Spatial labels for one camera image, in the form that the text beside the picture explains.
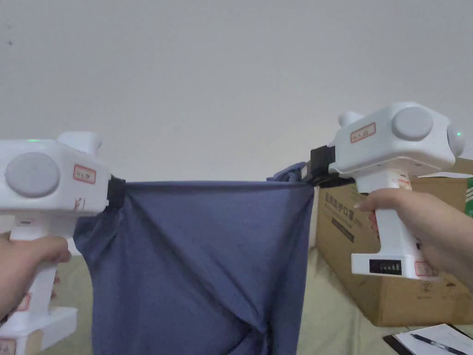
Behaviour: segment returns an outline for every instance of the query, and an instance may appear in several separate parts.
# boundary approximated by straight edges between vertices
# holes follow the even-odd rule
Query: fabric fold
[[[79,221],[95,355],[295,354],[314,189],[288,182],[128,183]]]
[[[268,177],[266,181],[280,181],[280,182],[299,182],[301,181],[301,169],[307,163],[301,162],[293,164],[280,172],[277,172],[272,177]]]

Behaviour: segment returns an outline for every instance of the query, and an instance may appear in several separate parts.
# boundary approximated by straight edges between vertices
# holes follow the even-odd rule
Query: black pen
[[[443,344],[440,344],[440,343],[437,343],[436,341],[433,341],[432,339],[428,339],[428,338],[425,338],[425,337],[421,337],[420,335],[417,335],[417,334],[412,334],[411,335],[416,338],[417,340],[420,340],[420,341],[423,341],[424,343],[427,343],[427,344],[430,344],[432,346],[436,346],[440,349],[444,349],[445,351],[448,351],[449,353],[451,354],[456,354],[456,355],[468,355],[467,353],[464,353],[463,351],[460,351],[460,350],[457,350],[457,349],[454,349],[452,347],[449,347],[447,345],[443,345]]]

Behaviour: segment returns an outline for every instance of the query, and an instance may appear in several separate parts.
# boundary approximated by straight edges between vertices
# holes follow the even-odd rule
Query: paper sheet
[[[449,352],[446,350],[417,340],[411,334],[421,335],[456,350],[463,351],[468,355],[473,355],[473,340],[447,324],[397,334],[395,337],[415,355],[448,355]]]
[[[435,173],[435,174],[430,174],[430,175],[424,175],[421,176],[421,178],[452,178],[452,179],[468,179],[468,178],[473,178],[473,175],[468,175],[468,174],[458,174],[458,173]]]

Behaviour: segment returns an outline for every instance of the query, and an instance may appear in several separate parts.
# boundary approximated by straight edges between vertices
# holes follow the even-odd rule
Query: white label sticker
[[[376,133],[376,123],[369,124],[353,132],[350,136],[351,142],[356,143]]]
[[[76,202],[74,203],[74,211],[80,210],[83,211],[86,207],[86,200],[85,198],[76,198]]]
[[[416,261],[414,265],[417,276],[437,276],[437,273],[427,261]]]
[[[407,180],[398,179],[397,183],[399,184],[399,188],[403,188],[404,190],[412,190],[411,183]]]
[[[88,184],[95,184],[97,172],[95,170],[75,165],[74,166],[74,179],[78,181],[87,182]]]
[[[0,338],[0,355],[15,355],[17,351],[17,341],[15,339]]]
[[[18,305],[16,311],[17,312],[27,311],[29,309],[30,301],[31,301],[31,294],[27,293],[21,300],[21,303]]]

